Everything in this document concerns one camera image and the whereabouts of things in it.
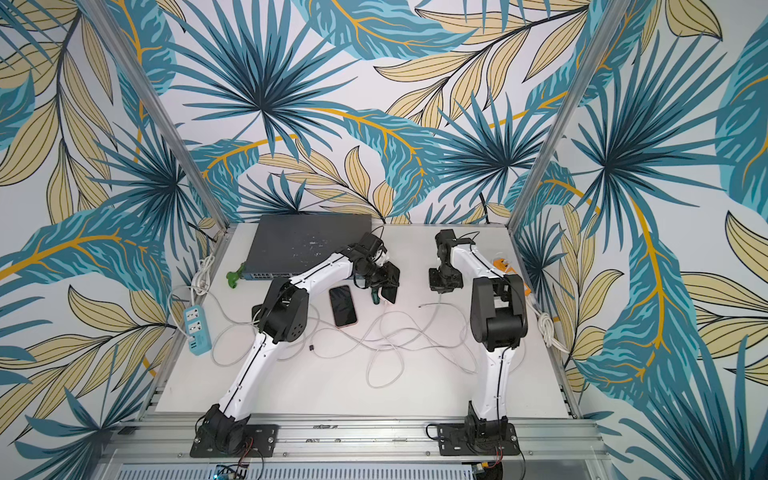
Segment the pink-edged black phone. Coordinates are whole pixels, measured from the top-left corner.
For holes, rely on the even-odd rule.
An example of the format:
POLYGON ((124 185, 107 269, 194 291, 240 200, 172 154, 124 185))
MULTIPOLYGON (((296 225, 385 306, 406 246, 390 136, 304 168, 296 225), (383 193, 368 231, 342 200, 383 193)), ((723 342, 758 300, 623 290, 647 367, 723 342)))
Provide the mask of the pink-edged black phone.
POLYGON ((358 318, 350 287, 348 285, 334 287, 328 293, 335 327, 344 328, 355 325, 358 318))

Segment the white-edged black phone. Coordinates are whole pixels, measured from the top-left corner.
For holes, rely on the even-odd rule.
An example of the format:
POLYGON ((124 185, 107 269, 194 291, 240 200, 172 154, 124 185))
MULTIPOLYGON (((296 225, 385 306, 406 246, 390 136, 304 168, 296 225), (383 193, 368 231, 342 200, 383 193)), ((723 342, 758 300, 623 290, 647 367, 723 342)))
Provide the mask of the white-edged black phone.
POLYGON ((399 288, 399 273, 388 274, 386 280, 380 287, 380 295, 391 304, 396 303, 397 292, 399 288))

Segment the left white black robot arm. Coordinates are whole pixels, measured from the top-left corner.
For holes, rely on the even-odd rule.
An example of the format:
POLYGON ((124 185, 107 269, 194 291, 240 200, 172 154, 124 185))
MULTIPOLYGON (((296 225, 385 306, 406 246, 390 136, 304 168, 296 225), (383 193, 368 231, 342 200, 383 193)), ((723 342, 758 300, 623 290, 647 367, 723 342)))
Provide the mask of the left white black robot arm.
POLYGON ((247 447, 245 428, 261 377, 277 355, 305 331, 311 296, 349 278, 360 277, 378 303, 396 302, 400 270, 389 260, 383 240, 374 233, 331 254, 302 274, 270 283, 252 319, 257 327, 252 347, 235 380, 219 402, 195 425, 195 447, 234 455, 247 447))

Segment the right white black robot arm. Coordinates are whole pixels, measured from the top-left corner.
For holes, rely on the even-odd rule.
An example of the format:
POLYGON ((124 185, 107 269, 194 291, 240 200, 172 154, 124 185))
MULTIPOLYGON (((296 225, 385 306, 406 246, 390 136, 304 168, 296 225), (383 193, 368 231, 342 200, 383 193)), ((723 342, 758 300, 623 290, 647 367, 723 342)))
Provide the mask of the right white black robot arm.
POLYGON ((507 386, 516 349, 528 333, 522 278, 485 258, 473 239, 452 229, 435 236, 440 265, 429 270, 430 289, 451 293, 469 287, 469 326, 484 349, 467 415, 460 423, 435 426, 443 456, 503 455, 519 452, 507 415, 507 386))

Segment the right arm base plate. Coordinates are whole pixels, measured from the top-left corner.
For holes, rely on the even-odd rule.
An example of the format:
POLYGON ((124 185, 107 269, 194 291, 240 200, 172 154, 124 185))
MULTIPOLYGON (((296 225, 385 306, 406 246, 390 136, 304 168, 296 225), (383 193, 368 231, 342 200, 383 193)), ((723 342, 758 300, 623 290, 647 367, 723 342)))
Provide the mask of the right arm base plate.
POLYGON ((436 425, 438 451, 444 457, 459 456, 518 456, 521 449, 517 432, 512 424, 506 425, 506 432, 500 438, 485 438, 470 434, 461 423, 439 423, 436 425))

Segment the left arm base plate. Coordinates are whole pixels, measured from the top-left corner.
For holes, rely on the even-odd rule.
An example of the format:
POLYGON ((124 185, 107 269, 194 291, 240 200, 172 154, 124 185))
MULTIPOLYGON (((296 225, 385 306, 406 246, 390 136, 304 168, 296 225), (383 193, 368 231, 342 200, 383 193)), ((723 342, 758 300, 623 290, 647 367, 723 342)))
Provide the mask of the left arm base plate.
POLYGON ((271 458, 276 447, 277 424, 247 424, 233 433, 208 433, 204 427, 193 440, 191 458, 271 458))

